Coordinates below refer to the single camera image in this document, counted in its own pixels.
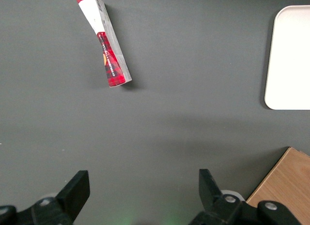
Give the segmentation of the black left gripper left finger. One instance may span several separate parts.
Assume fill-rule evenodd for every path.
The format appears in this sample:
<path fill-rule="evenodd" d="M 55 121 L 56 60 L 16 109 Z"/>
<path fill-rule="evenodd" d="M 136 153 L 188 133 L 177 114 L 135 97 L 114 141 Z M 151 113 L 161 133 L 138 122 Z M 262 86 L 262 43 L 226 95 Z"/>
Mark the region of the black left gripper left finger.
<path fill-rule="evenodd" d="M 90 196 L 89 172 L 78 171 L 56 196 L 44 197 L 18 212 L 0 207 L 2 225 L 72 225 Z"/>

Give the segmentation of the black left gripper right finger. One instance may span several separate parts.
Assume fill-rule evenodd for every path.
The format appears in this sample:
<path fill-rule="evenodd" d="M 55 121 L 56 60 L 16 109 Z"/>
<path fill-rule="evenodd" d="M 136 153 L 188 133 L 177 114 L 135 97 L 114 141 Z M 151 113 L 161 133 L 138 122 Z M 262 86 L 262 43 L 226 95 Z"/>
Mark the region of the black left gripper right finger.
<path fill-rule="evenodd" d="M 232 194 L 220 191 L 208 169 L 199 170 L 199 195 L 204 210 L 191 225 L 299 225 L 283 204 L 263 200 L 255 208 Z"/>

